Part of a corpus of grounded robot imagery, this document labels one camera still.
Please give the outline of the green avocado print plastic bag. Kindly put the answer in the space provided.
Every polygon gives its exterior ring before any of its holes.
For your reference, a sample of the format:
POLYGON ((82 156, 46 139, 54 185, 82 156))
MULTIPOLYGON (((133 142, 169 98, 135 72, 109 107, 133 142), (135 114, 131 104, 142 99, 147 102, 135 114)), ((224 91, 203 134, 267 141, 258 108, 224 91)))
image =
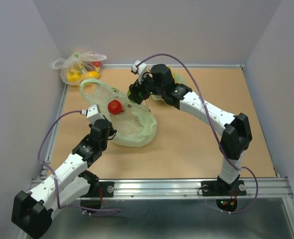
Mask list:
POLYGON ((90 105, 100 107, 102 115, 117 130, 113 143, 126 147, 143 147, 153 140, 157 121, 147 106, 131 102, 127 94, 95 78, 84 80, 79 91, 90 105), (122 110, 117 115, 108 110, 108 104, 113 100, 122 105, 122 110))

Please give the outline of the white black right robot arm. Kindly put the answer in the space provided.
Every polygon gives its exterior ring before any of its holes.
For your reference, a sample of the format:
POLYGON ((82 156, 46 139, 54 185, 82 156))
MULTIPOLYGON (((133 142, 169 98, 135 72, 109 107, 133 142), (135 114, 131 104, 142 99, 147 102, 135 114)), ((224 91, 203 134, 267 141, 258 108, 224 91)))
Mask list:
POLYGON ((226 112, 202 99, 190 87, 176 82, 165 64, 157 64, 148 69, 145 63, 136 61, 131 72, 138 78, 129 86, 130 101, 140 105, 150 96, 157 96, 166 104, 208 124, 215 136, 221 136, 218 143, 224 159, 217 179, 217 189, 222 194, 233 191, 239 178, 242 155, 252 140, 248 117, 243 113, 235 115, 226 112))

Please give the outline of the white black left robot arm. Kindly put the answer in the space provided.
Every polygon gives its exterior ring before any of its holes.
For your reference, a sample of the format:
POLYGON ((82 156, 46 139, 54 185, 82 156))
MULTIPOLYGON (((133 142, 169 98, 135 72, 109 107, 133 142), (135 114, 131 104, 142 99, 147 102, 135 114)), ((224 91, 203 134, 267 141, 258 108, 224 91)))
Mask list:
POLYGON ((98 192, 98 178, 88 168, 102 156, 109 137, 115 133, 107 119, 91 124, 90 133, 53 175, 28 192, 17 193, 11 221, 31 238, 39 239, 48 231, 60 209, 85 194, 94 196, 98 192))

